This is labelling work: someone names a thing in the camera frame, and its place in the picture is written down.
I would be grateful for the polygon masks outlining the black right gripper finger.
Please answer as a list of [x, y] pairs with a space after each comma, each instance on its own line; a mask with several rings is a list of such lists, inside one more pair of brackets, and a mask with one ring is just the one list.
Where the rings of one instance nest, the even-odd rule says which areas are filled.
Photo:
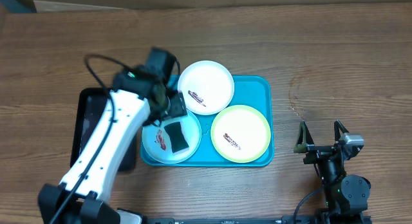
[[300, 121], [299, 134], [294, 146], [294, 153], [307, 153], [314, 148], [313, 138], [308, 130], [305, 121]]
[[334, 139], [339, 141], [342, 134], [348, 133], [348, 130], [343, 126], [340, 120], [334, 122]]

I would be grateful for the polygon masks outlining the light blue plate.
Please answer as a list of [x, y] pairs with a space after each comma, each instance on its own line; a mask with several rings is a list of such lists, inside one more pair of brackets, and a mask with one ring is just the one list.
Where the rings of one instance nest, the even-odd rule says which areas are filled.
[[[164, 127], [173, 122], [180, 122], [183, 135], [189, 148], [178, 154], [171, 151], [169, 135]], [[188, 160], [197, 151], [201, 142], [201, 125], [196, 116], [188, 111], [184, 117], [163, 121], [160, 126], [146, 126], [142, 130], [142, 159], [149, 165], [173, 165]]]

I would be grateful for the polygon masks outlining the green and pink sponge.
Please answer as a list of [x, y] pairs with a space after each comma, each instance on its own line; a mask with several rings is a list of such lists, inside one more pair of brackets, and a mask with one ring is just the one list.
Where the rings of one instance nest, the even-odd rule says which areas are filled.
[[186, 151], [189, 148], [180, 122], [173, 122], [164, 127], [166, 133], [169, 135], [171, 143], [171, 151], [173, 154], [178, 154]]

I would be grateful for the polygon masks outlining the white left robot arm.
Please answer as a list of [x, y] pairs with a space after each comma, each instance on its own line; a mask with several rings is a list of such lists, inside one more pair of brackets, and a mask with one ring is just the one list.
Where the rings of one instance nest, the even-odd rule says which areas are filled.
[[91, 59], [115, 63], [121, 70], [108, 88], [100, 78], [107, 102], [85, 148], [57, 186], [44, 184], [38, 206], [44, 223], [143, 223], [141, 214], [112, 209], [109, 198], [130, 143], [144, 126], [186, 115], [181, 92], [169, 84], [177, 58], [167, 50], [152, 48], [145, 64], [130, 67], [100, 54], [84, 56], [90, 73]]

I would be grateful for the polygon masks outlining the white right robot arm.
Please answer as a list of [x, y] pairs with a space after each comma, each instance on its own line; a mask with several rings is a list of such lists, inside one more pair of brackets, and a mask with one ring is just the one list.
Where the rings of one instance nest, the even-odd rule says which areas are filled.
[[[349, 132], [341, 123], [334, 122], [334, 144], [315, 145], [304, 121], [299, 124], [299, 135], [294, 153], [304, 154], [303, 163], [313, 165], [321, 179], [321, 187], [306, 195], [297, 205], [291, 223], [368, 224], [371, 217], [365, 216], [368, 209], [371, 183], [365, 177], [348, 174], [345, 161], [356, 157], [364, 147], [364, 138]], [[305, 201], [323, 192], [326, 207], [317, 209], [313, 216], [298, 216]]]

